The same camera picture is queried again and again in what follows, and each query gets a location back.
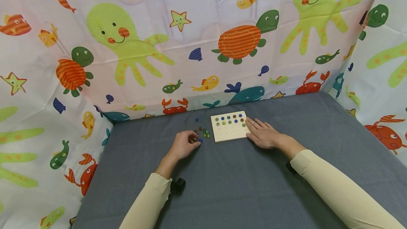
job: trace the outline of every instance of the hand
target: hand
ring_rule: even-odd
[[[194,149],[201,145],[201,142],[197,140],[198,134],[192,130],[177,133],[168,155],[176,160],[187,157]]]
[[[288,137],[287,135],[279,133],[269,123],[263,123],[259,119],[253,121],[247,117],[246,125],[250,130],[250,133],[247,133],[246,136],[262,149],[276,148],[282,139]]]

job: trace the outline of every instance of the orange turtle shell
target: orange turtle shell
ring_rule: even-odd
[[[221,34],[218,47],[226,57],[244,58],[256,48],[260,37],[260,29],[256,26],[239,26]]]
[[[85,83],[85,70],[80,64],[69,59],[60,59],[58,62],[57,77],[66,89],[74,90]]]

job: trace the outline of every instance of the gray table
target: gray table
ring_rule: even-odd
[[[74,229],[116,229],[177,132],[210,127],[210,116],[246,111],[272,124],[348,175],[407,227],[407,168],[326,93],[295,95],[115,125]],[[277,150],[249,140],[201,147],[181,161],[156,228],[345,228]]]

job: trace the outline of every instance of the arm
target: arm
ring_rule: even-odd
[[[161,160],[155,173],[150,175],[144,188],[125,216],[120,229],[153,229],[160,211],[168,200],[171,173],[178,161],[187,157],[201,145],[193,131],[177,133],[168,154]]]
[[[351,229],[404,229],[367,192],[340,170],[270,124],[247,119],[250,140],[260,148],[280,149],[293,169],[305,178],[324,202]]]

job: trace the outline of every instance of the beige sleeve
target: beige sleeve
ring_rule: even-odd
[[[405,229],[348,176],[306,149],[290,162],[351,229]]]
[[[168,200],[172,179],[152,173],[119,229],[153,229]]]

